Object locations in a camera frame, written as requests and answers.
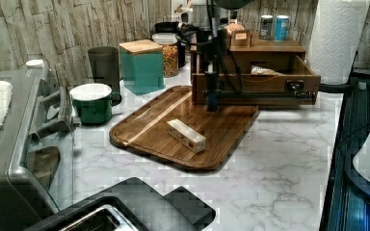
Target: paper towel roll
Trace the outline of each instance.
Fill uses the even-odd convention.
[[[307,61],[322,83],[347,82],[369,4],[370,0],[318,1]]]

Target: wooden lid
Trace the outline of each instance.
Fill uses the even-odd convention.
[[[119,47],[133,55],[146,54],[162,50],[162,46],[149,39],[121,43]]]

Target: teal canister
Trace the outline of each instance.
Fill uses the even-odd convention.
[[[165,87],[161,45],[144,39],[121,43],[119,48],[121,75],[127,89],[140,95]]]

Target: oven handle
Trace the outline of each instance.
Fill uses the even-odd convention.
[[[58,115],[47,121],[50,107],[60,102]],[[39,96],[36,103],[30,134],[35,134],[42,139],[56,132],[71,132],[78,121],[71,116],[70,97],[65,87],[59,87],[58,91],[43,97]]]

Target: wooden drawer organizer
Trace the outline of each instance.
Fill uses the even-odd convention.
[[[258,34],[252,34],[250,47],[231,47],[234,58],[242,70],[244,91],[254,92],[291,92],[287,88],[288,83],[299,82],[304,84],[303,91],[308,92],[310,99],[260,99],[260,98],[222,98],[219,104],[227,105],[261,105],[261,106],[295,106],[315,104],[321,77],[315,74],[304,63],[305,50],[294,40],[286,41],[262,41]],[[230,78],[235,85],[238,79],[234,72],[234,64],[229,55],[224,55],[226,67]],[[282,75],[252,76],[251,66],[258,65],[272,69]],[[191,72],[193,103],[205,104],[206,99],[203,91],[206,89],[204,71],[207,60],[204,55],[191,49]],[[223,90],[231,91],[223,74],[219,76],[219,82]]]

